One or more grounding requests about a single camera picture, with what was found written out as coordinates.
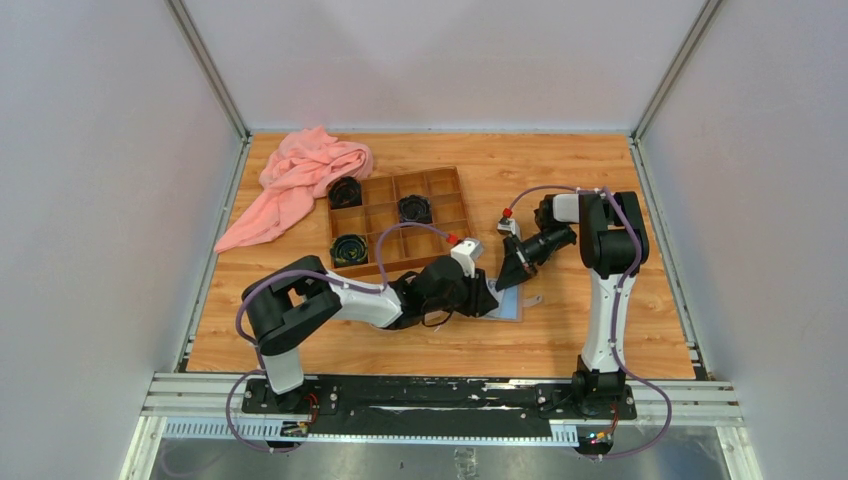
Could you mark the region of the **pink leather card holder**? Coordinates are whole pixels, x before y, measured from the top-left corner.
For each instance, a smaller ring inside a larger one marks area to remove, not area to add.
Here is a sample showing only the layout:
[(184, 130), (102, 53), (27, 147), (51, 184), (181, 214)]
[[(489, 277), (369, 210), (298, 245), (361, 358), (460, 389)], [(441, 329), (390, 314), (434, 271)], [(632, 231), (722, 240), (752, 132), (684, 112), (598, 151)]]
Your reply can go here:
[(529, 295), (523, 284), (515, 285), (504, 290), (495, 288), (494, 279), (487, 281), (489, 292), (498, 301), (498, 306), (482, 316), (482, 319), (521, 323), (526, 309), (533, 308), (544, 301), (541, 294)]

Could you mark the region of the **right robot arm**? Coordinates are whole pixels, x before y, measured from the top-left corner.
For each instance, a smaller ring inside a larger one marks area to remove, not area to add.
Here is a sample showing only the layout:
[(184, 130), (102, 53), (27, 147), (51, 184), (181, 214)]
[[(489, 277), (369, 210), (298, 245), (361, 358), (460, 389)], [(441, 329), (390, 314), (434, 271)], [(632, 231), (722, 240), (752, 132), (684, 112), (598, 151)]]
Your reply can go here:
[(591, 283), (589, 329), (567, 400), (577, 413), (596, 417), (625, 396), (623, 337), (635, 279), (650, 247), (638, 195), (633, 191), (567, 189), (545, 196), (534, 211), (535, 235), (521, 238), (513, 209), (497, 229), (504, 259), (498, 291), (534, 278), (554, 253), (579, 249)]

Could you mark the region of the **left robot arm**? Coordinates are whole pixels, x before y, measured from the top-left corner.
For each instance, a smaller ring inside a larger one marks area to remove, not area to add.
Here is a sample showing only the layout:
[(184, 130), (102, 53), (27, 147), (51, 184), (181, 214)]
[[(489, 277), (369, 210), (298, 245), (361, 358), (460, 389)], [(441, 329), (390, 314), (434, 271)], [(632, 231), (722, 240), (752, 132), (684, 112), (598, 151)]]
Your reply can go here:
[(395, 331), (421, 325), (437, 312), (479, 318), (498, 306), (485, 271), (467, 272), (450, 256), (374, 284), (340, 276), (309, 255), (247, 287), (235, 323), (251, 329), (245, 336), (265, 373), (268, 400), (293, 413), (304, 405), (307, 390), (299, 347), (328, 321)]

